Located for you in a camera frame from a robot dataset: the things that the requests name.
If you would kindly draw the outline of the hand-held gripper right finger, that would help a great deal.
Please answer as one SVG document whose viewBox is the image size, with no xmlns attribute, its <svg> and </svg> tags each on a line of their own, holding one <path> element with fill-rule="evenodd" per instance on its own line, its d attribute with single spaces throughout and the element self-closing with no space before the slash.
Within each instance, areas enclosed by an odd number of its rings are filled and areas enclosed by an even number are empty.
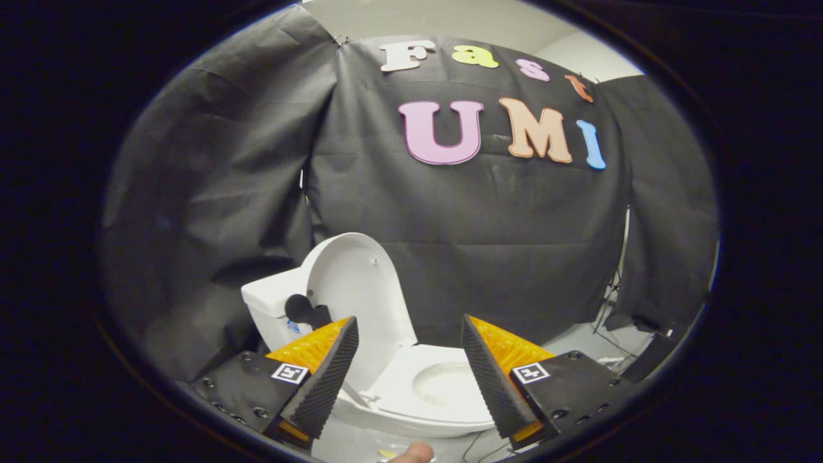
<svg viewBox="0 0 823 463">
<path fill-rule="evenodd" d="M 470 314 L 461 342 L 494 427 L 514 450 L 600 424 L 635 390 L 578 350 L 551 354 Z"/>
</svg>

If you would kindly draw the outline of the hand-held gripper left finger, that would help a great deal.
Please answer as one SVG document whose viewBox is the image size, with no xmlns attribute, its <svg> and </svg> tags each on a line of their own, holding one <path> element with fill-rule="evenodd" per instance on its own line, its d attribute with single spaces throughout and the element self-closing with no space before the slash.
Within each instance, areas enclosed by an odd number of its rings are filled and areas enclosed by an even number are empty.
<svg viewBox="0 0 823 463">
<path fill-rule="evenodd" d="M 243 351 L 183 390 L 253 433 L 309 451 L 321 437 L 359 346 L 355 316 L 270 354 Z"/>
</svg>

